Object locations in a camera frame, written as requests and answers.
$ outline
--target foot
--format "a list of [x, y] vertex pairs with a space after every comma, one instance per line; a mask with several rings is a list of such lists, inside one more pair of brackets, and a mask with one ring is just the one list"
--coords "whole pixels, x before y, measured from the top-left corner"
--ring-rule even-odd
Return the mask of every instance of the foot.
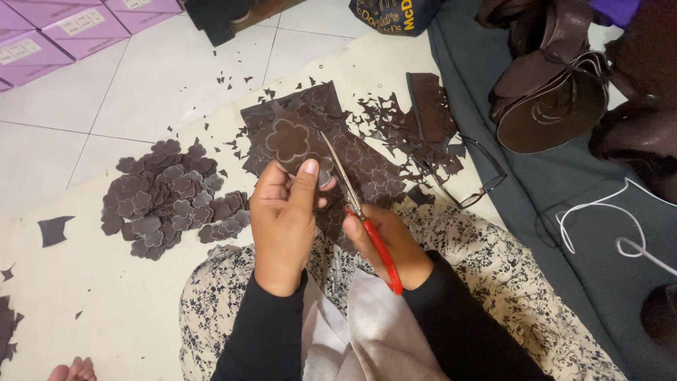
[[87, 357], [84, 361], [78, 356], [73, 359], [73, 365], [59, 365], [51, 371], [47, 381], [96, 381], [94, 364]]

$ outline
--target red scissors handle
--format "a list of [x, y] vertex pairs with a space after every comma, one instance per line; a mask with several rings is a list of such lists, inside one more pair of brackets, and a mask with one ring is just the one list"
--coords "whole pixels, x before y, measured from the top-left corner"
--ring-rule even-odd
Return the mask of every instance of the red scissors handle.
[[362, 221], [362, 226], [364, 227], [364, 230], [367, 231], [369, 238], [372, 240], [372, 243], [378, 252], [378, 256], [380, 256], [383, 265], [385, 266], [386, 270], [388, 270], [388, 276], [390, 277], [390, 282], [392, 283], [386, 282], [385, 284], [390, 287], [390, 290], [395, 293], [395, 295], [402, 295], [402, 282], [399, 280], [397, 268], [393, 262], [393, 257], [390, 256], [388, 248], [385, 247], [385, 243], [383, 243], [383, 240], [376, 231], [376, 228], [374, 228], [374, 225], [368, 218]]

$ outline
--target black sleeve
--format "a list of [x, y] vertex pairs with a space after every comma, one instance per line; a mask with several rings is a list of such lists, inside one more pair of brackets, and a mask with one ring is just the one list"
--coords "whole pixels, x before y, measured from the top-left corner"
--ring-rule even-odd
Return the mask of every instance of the black sleeve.
[[402, 296], [437, 362], [453, 381], [551, 380], [475, 300], [449, 262], [434, 250], [430, 277]]
[[281, 298], [265, 291], [252, 273], [233, 332], [211, 381], [300, 380], [304, 270], [296, 292]]

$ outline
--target black eyeglass frame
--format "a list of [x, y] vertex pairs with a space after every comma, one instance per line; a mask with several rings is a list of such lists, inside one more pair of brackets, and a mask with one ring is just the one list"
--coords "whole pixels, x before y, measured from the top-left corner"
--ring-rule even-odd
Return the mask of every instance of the black eyeglass frame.
[[[442, 184], [440, 184], [439, 181], [437, 181], [437, 177], [435, 176], [435, 174], [433, 174], [433, 170], [428, 166], [427, 163], [425, 163], [425, 162], [424, 162], [424, 163], [421, 163], [421, 162], [419, 162], [418, 160], [416, 160], [416, 159], [413, 158], [413, 157], [412, 157], [412, 159], [414, 160], [414, 162], [416, 162], [417, 164], [419, 164], [419, 166], [425, 168], [425, 169], [428, 171], [428, 173], [430, 173], [430, 175], [432, 175], [433, 180], [434, 180], [435, 183], [440, 187], [440, 189], [444, 192], [444, 194], [447, 195], [447, 197], [449, 197], [449, 198], [456, 204], [456, 206], [457, 206], [459, 209], [463, 210], [463, 209], [467, 209], [467, 208], [473, 206], [473, 205], [476, 204], [482, 197], [484, 197], [484, 195], [486, 195], [487, 193], [489, 193], [489, 192], [491, 192], [492, 190], [496, 189], [496, 187], [499, 186], [499, 185], [501, 185], [501, 183], [503, 183], [503, 181], [508, 177], [508, 174], [503, 170], [503, 167], [501, 167], [501, 165], [498, 163], [498, 161], [496, 160], [496, 158], [495, 158], [495, 157], [494, 157], [494, 156], [493, 156], [486, 148], [484, 148], [484, 146], [483, 146], [482, 144], [480, 144], [478, 141], [476, 141], [475, 139], [470, 138], [470, 137], [468, 137], [468, 136], [461, 135], [461, 134], [459, 134], [459, 136], [460, 136], [461, 139], [463, 140], [463, 143], [464, 143], [464, 145], [466, 146], [466, 149], [467, 149], [467, 147], [468, 147], [468, 142], [473, 143], [473, 144], [479, 149], [479, 151], [482, 152], [482, 154], [483, 154], [487, 159], [489, 159], [489, 162], [492, 164], [492, 166], [493, 166], [494, 169], [496, 170], [496, 173], [498, 174], [498, 175], [494, 176], [493, 178], [491, 178], [491, 179], [490, 179], [489, 181], [487, 181], [486, 183], [484, 183], [484, 185], [482, 185], [482, 191], [481, 191], [480, 193], [473, 193], [473, 194], [471, 194], [470, 196], [468, 196], [468, 197], [466, 197], [465, 199], [463, 199], [461, 202], [458, 202], [458, 200], [456, 200], [456, 199], [454, 198], [454, 196], [451, 196], [451, 194], [449, 194], [449, 192], [447, 191], [447, 189], [446, 189]], [[487, 185], [488, 185], [488, 184], [492, 184], [492, 183], [495, 182], [496, 180], [498, 180], [497, 183], [495, 183], [491, 188], [487, 188]], [[471, 199], [471, 198], [473, 198], [473, 197], [476, 197], [476, 199], [475, 199], [472, 203], [469, 203], [468, 205], [463, 205], [463, 203], [464, 203], [465, 201], [467, 201], [467, 200], [469, 200], [469, 199]]]

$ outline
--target hand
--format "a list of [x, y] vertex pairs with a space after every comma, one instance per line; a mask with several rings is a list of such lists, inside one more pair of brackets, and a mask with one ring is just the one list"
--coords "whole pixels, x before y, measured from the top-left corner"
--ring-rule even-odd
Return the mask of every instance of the hand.
[[[319, 169], [315, 159], [308, 159], [292, 179], [277, 161], [272, 161], [263, 170], [249, 201], [256, 247], [254, 278], [275, 296], [290, 296], [296, 291], [313, 248], [313, 206], [327, 205], [325, 198], [315, 197]], [[327, 191], [335, 184], [336, 178], [332, 178], [320, 190]]]
[[[388, 247], [402, 287], [411, 291], [422, 285], [433, 272], [433, 261], [418, 246], [399, 216], [391, 210], [367, 204], [362, 204], [362, 213], [372, 221], [383, 243]], [[346, 216], [343, 230], [359, 250], [360, 256], [376, 269], [376, 274], [389, 281], [388, 272], [359, 218]]]
[[47, 381], [96, 381], [94, 364], [87, 357], [84, 361], [81, 357], [73, 359], [73, 365], [59, 365], [51, 371]]

